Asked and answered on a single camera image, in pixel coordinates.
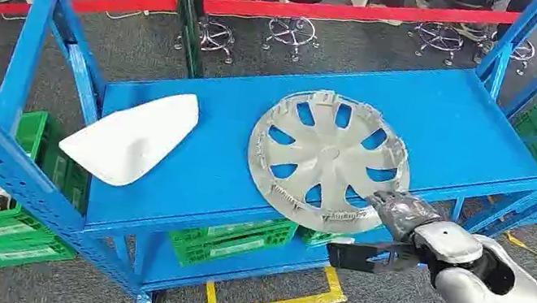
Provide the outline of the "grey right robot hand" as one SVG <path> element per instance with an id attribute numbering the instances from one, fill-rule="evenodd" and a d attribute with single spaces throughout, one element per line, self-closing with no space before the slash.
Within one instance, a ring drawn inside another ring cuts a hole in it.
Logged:
<path id="1" fill-rule="evenodd" d="M 420 263 L 414 230 L 444 218 L 426 201 L 403 192 L 375 192 L 365 199 L 375 208 L 392 240 L 378 244 L 328 243 L 330 266 L 371 274 L 404 271 Z"/>

